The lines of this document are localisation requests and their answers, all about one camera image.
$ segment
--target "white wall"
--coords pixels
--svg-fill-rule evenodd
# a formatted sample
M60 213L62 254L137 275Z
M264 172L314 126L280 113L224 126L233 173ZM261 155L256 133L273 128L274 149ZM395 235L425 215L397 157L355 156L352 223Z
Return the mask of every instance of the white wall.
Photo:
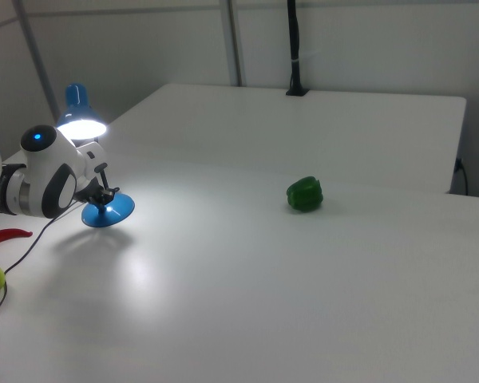
M16 13L10 1L0 0L0 152L6 158L19 149L25 130L52 124Z
M289 84L285 3L237 2L247 86ZM339 3L304 2L297 11L303 84L465 97L468 110L459 153L471 194L479 195L479 4L328 6ZM462 188L459 182L454 186L456 192Z
M170 82L232 83L218 0L25 6L61 110L65 87L75 81L108 122Z

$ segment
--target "green pepper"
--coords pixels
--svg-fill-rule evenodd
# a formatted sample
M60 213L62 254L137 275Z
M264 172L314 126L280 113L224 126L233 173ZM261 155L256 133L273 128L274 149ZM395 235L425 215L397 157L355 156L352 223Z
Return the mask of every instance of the green pepper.
M296 210L312 211L323 201L323 192L319 180L313 176L302 178L286 191L287 202Z

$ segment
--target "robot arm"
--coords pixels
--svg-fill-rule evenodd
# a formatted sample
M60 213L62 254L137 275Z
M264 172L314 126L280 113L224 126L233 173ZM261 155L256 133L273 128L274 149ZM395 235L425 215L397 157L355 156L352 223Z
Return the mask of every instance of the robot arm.
M56 128L38 125L23 134L21 149L25 164L2 164L0 158L1 213L54 218L73 199L97 206L113 200L117 190L97 178L107 167L98 143L75 148Z

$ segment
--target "black cord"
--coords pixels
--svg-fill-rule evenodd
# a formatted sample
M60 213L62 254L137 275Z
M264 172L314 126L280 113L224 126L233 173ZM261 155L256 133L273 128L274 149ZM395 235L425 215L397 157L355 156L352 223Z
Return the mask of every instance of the black cord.
M459 171L463 172L463 179L465 180L465 195L469 194L469 180L466 176L465 166L463 166L463 160L461 158L457 158L456 162L454 163L454 174L458 173Z
M45 230L53 223L55 222L57 218L53 218L51 221L49 221L41 230L41 232L39 233L38 237L35 239L35 241L30 245L29 247L29 250L26 251L26 253L18 260L14 263L14 265L12 265L11 267L9 267L7 270L4 271L4 274L7 274L9 271L13 270L17 265L19 265L23 259L26 258L26 256L28 254L30 254L30 252L32 251L32 249L34 249L34 246L38 244L39 242L39 239L41 238L41 236L44 234Z
M0 306L3 304L3 301L6 300L6 296L7 296L7 282L5 282L3 285L3 297L2 297L2 300L0 301Z
M29 250L26 251L26 253L18 260L14 263L14 265L12 265L11 267L9 267L6 271L4 271L4 274L7 274L9 271L13 270L17 265L19 265L23 259L26 258L26 256L28 254L30 254L30 252L32 251L32 249L34 249L35 245L38 244L39 242L39 239L41 238L41 236L44 234L45 230L53 223L55 222L56 220L60 219L63 215L67 214L68 210L74 206L76 203L78 203L78 201L75 201L73 203L71 203L69 205L69 207L66 209L66 211L64 211L62 214L60 214L58 217L55 217L53 218L51 221L49 221L41 230L41 232L39 233L38 237L35 239L35 241L30 245L29 247Z
M466 170L465 170L465 167L463 166L463 164L461 164L460 168L461 168L461 171L463 172L463 178L465 179L465 195L468 195L469 194L469 180L467 179Z

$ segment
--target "blue lamp shade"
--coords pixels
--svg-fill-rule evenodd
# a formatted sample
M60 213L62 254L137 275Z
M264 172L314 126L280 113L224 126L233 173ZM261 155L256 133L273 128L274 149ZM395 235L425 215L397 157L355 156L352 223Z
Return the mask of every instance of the blue lamp shade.
M58 130L70 140L87 140L106 132L106 125L89 105L87 89L73 83L65 89L67 109L58 119Z

